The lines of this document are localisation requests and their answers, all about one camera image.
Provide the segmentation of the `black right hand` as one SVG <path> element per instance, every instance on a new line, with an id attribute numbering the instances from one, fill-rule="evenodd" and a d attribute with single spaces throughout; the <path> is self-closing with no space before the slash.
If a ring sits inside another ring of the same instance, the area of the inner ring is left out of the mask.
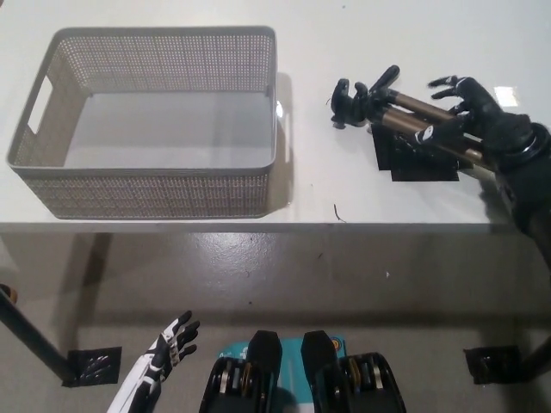
<path id="1" fill-rule="evenodd" d="M 504 111 L 474 78 L 440 77 L 430 81 L 428 86 L 445 88 L 431 96 L 434 100 L 458 97 L 461 102 L 449 110 L 449 120 L 415 133 L 419 144 L 444 145 L 465 134 L 473 135 L 480 139 L 482 155 L 494 169 L 524 163 L 546 146 L 546 139 L 537 136 L 528 115 Z"/>

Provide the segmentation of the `white and black left hand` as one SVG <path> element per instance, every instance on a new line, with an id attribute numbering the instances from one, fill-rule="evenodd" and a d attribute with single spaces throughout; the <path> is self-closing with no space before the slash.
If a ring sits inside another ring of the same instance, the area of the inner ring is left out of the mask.
<path id="1" fill-rule="evenodd" d="M 152 345 L 134 362 L 107 412 L 153 412 L 162 384 L 173 369 L 197 350 L 199 320 L 186 311 L 162 330 Z"/>

